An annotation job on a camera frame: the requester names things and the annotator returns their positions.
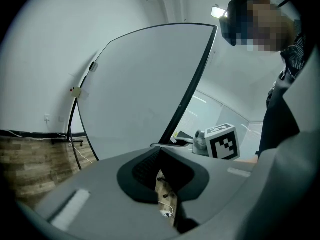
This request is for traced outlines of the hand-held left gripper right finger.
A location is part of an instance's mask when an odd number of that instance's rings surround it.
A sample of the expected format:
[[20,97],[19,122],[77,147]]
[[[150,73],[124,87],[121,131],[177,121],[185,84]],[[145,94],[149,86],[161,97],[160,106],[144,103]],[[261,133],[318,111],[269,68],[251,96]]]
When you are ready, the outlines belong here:
[[253,166],[161,149],[161,170],[177,196],[174,239],[235,240],[250,208],[235,206]]

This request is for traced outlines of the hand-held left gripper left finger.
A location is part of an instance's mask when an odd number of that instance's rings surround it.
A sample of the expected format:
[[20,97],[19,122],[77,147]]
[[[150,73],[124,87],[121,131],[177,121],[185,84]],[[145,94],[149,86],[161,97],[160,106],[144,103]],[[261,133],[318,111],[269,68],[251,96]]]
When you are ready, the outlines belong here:
[[179,232],[160,213],[158,204],[133,200],[120,188],[118,170],[127,162],[151,151],[145,148],[96,161],[49,192],[35,211],[47,222],[64,210],[77,193],[81,205],[70,216],[66,233],[83,240],[172,240]]

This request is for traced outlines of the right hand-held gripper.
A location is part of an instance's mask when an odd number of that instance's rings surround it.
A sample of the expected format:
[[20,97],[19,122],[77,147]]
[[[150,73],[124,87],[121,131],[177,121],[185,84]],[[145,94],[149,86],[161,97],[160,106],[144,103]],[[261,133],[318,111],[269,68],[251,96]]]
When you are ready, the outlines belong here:
[[177,148],[192,149],[196,155],[221,160],[236,160],[240,157],[240,147],[236,127],[232,124],[222,124],[198,130],[193,138],[173,138],[173,143],[186,142],[184,145],[174,144]]

